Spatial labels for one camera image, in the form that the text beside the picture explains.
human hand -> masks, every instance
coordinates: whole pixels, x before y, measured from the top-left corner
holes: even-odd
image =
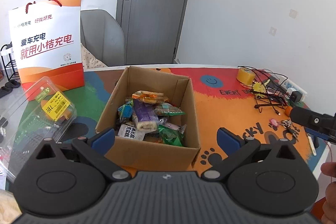
[[[336,178],[336,162],[326,162],[321,166],[322,174]],[[324,215],[321,218],[323,224],[336,224],[336,182],[330,183],[325,189]]]

shopping bag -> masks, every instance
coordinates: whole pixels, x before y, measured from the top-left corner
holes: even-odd
[[[61,90],[84,85],[81,0],[47,0],[8,12],[14,57],[26,91],[43,76]]]

snack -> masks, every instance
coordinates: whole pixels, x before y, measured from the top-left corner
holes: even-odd
[[[177,130],[177,131],[179,131],[179,133],[181,133],[181,135],[183,135],[184,134],[184,131],[185,131],[185,128],[186,128],[186,124],[185,125],[183,125],[183,126],[177,126],[177,125],[175,125],[175,124],[173,124],[173,123],[171,123],[171,122],[164,122],[163,124],[162,124],[164,127],[166,127],[166,128],[169,128],[169,129],[173,129],[173,130]]]
[[[129,126],[127,124],[122,124],[119,129],[118,136],[142,141],[145,136],[145,133],[137,131],[135,127]]]
[[[130,104],[124,104],[118,108],[119,122],[128,122],[132,116],[132,106]]]
[[[137,130],[147,132],[156,130],[159,119],[153,107],[147,106],[139,100],[133,100],[133,105],[134,113],[132,114],[132,118]]]
[[[176,115],[184,115],[181,109],[176,106],[172,106],[169,103],[161,103],[155,106],[155,113],[160,116],[176,116]]]
[[[138,99],[141,102],[148,104],[158,104],[168,101],[169,99],[160,92],[150,92],[145,90],[139,90],[132,94],[133,99]]]
[[[163,125],[158,126],[158,131],[164,144],[183,146],[181,143],[183,136],[179,131],[166,128]]]

door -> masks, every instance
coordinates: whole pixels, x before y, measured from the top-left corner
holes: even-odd
[[[172,63],[184,0],[123,0],[127,64]]]

yellow price sticker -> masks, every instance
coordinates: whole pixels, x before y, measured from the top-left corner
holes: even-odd
[[[70,101],[57,91],[42,109],[50,118],[57,121],[69,105]]]

